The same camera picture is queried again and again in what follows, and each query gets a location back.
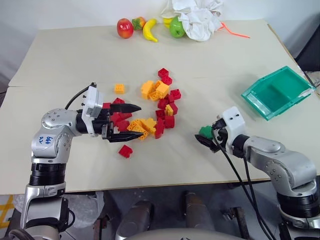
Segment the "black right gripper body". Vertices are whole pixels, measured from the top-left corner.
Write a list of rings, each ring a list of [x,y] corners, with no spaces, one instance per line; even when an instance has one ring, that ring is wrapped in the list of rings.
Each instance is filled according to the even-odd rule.
[[[211,126],[211,134],[216,139],[217,143],[213,140],[213,149],[214,153],[220,151],[220,147],[225,151],[226,150],[226,143],[228,140],[228,132],[226,129],[225,121],[220,118],[216,122],[214,122]]]

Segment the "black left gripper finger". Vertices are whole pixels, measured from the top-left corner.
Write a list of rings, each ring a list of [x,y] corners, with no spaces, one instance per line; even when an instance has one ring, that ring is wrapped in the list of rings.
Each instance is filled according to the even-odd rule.
[[[141,107],[131,103],[112,103],[109,108],[110,114],[113,113],[134,113],[140,111]]]
[[[125,131],[120,133],[114,133],[109,137],[110,143],[128,142],[144,135],[143,132],[138,131]]]

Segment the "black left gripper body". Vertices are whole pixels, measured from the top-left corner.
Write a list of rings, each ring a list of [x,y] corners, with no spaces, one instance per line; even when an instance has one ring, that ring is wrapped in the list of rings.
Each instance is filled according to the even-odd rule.
[[[116,105],[110,104],[108,108],[103,108],[92,121],[94,133],[101,135],[103,140],[108,140],[110,143],[118,142],[117,135],[114,133],[114,123],[111,120],[116,110]]]

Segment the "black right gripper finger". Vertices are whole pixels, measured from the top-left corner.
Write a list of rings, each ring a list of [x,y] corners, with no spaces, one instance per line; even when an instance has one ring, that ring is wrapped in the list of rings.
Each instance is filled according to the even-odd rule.
[[[200,134],[195,134],[194,136],[200,144],[202,144],[208,148],[215,148],[215,144],[213,143],[212,139],[209,139],[209,138],[202,136]]]

